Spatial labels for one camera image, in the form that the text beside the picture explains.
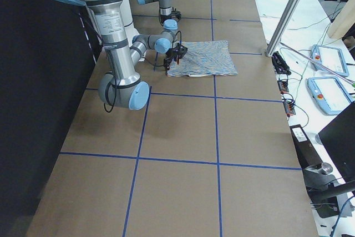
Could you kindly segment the striped polo shirt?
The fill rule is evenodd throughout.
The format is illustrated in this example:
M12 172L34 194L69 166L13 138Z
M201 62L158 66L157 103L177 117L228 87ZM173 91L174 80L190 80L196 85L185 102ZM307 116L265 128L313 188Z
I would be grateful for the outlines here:
M236 75L237 69L229 53L229 42L182 42L186 54L173 61L167 75L170 77L202 77L207 75Z

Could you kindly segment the black clamp tool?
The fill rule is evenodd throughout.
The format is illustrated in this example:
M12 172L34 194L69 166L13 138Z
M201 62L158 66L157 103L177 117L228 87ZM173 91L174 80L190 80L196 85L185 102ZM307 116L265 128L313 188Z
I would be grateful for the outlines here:
M286 75L291 75L291 71L285 60L282 58L282 56L279 54L278 51L275 51L271 57L272 59L272 64L275 68L275 71L277 74L286 74Z

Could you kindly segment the brown paper table cover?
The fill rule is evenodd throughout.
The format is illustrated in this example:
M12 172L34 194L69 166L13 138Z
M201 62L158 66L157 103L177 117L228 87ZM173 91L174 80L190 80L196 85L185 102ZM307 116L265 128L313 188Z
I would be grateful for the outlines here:
M173 0L187 42L238 74L168 77L148 52L139 111L104 111L101 56L28 236L317 236L256 0Z

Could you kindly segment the far blue teach pendant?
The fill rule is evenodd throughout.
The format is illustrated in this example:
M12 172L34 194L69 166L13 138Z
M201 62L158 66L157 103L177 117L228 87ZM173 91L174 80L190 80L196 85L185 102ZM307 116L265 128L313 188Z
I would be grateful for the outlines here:
M311 48L311 58L343 77L349 76L343 52L339 48L313 45Z

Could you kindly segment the blue teach pendant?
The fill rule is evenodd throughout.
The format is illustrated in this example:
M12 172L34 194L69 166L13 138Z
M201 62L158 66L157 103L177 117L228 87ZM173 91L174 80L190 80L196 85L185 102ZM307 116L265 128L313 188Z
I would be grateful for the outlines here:
M343 77L349 76L343 52L339 48L313 45L311 48L311 58Z
M338 115L353 102L337 77L308 78L307 87L325 115Z

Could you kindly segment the near blue teach pendant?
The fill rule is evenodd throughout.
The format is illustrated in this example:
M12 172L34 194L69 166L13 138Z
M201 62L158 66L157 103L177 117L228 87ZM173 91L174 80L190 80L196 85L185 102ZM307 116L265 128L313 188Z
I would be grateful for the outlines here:
M307 87L325 115L338 115L353 102L337 77L308 78Z

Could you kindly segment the black box with label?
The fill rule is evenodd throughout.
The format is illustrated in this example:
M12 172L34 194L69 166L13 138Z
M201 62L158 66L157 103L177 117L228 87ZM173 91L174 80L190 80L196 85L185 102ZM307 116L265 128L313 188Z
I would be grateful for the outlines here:
M302 169L319 165L323 161L300 124L290 126L299 164Z

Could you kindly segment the black monitor stand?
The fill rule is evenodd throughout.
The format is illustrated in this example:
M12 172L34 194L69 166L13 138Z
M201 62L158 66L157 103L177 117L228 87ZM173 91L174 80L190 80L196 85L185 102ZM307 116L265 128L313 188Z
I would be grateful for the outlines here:
M347 193L354 193L354 103L325 126L316 139L322 143L345 181L340 184L332 174L303 170L311 203L321 218L329 218L339 214Z

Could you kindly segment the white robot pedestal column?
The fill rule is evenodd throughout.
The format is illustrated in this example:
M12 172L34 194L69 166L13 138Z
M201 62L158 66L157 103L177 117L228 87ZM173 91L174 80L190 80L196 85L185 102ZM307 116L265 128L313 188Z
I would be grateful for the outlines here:
M123 0L120 6L120 10L121 10L125 31L126 31L126 36L129 40L131 40L134 36L138 35L139 32L136 30L134 26L129 0Z

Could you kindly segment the aluminium frame post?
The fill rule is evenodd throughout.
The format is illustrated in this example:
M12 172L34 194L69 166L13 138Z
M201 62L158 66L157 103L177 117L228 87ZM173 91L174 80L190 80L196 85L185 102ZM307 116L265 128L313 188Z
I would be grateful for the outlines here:
M276 46L281 41L281 37L298 5L300 0L288 0L285 10L280 18L280 21L272 35L272 38L267 46L266 55L271 57L274 53Z

